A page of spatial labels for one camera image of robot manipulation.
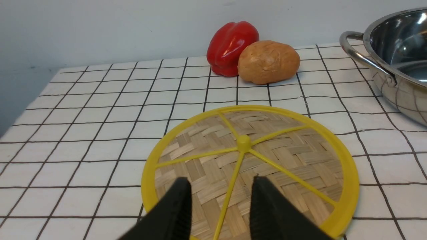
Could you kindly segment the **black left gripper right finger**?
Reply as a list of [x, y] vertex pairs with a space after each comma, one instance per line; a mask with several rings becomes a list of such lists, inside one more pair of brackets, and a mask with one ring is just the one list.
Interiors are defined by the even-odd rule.
[[255, 176], [250, 207], [252, 240], [331, 240], [265, 176]]

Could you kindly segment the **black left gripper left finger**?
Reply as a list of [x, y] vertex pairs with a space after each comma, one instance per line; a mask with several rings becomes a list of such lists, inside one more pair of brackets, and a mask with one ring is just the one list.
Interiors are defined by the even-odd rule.
[[191, 184], [178, 177], [159, 202], [119, 240], [189, 240]]

